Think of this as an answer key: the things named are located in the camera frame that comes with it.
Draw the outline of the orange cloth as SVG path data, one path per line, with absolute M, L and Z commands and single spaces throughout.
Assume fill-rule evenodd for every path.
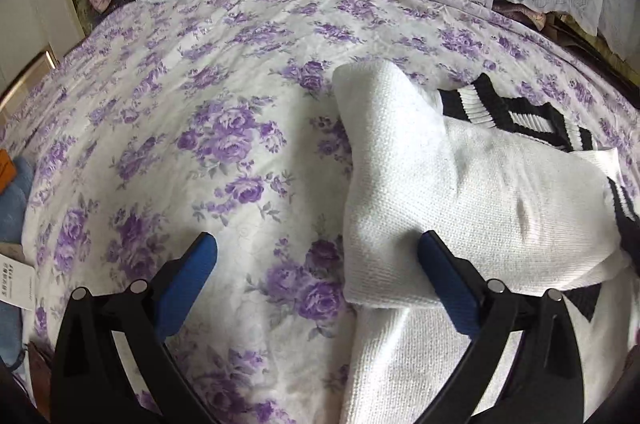
M 15 166 L 9 154 L 0 150 L 0 192 L 4 192 L 16 175 Z

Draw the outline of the folded blankets under lace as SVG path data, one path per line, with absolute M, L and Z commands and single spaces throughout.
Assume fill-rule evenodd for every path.
M 507 0 L 494 0 L 491 9 L 504 17 L 534 28 L 559 45 L 584 56 L 587 62 L 613 69 L 620 73 L 627 71 L 625 62 L 608 48 L 602 36 L 590 36 L 577 25 L 573 17 L 563 13 L 537 13 L 529 7 Z

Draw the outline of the white knit v-neck sweater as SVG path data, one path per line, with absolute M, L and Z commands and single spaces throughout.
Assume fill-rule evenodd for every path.
M 639 317 L 639 215 L 616 151 L 484 77 L 426 90 L 391 62 L 369 62 L 338 67 L 333 85 L 352 147 L 344 267 L 357 311 L 342 421 L 415 421 L 478 328 L 476 309 L 450 316 L 439 298 L 448 271 L 422 269 L 427 231 L 485 279 L 563 295 L 582 410 L 596 413 L 623 376 Z

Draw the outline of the white paper tag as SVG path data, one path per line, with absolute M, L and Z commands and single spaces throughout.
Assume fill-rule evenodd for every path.
M 0 300 L 8 305 L 35 309 L 35 269 L 9 256 L 1 256 Z

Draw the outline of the blue cloth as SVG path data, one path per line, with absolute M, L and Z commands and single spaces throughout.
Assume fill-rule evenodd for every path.
M 23 360 L 26 295 L 18 281 L 27 278 L 22 234 L 34 169 L 24 157 L 13 160 L 16 176 L 1 192 L 1 360 L 15 370 Z

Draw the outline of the purple floral bed sheet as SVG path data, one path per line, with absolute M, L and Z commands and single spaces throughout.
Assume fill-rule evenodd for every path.
M 34 169 L 22 245 L 58 340 L 70 294 L 151 279 L 200 233 L 218 263 L 168 340 L 226 423 L 345 423 L 357 326 L 346 300 L 352 147 L 341 66 L 391 62 L 419 88 L 478 78 L 615 150 L 639 214 L 639 114 L 540 34 L 462 0 L 130 3 L 70 52 L 2 129 Z

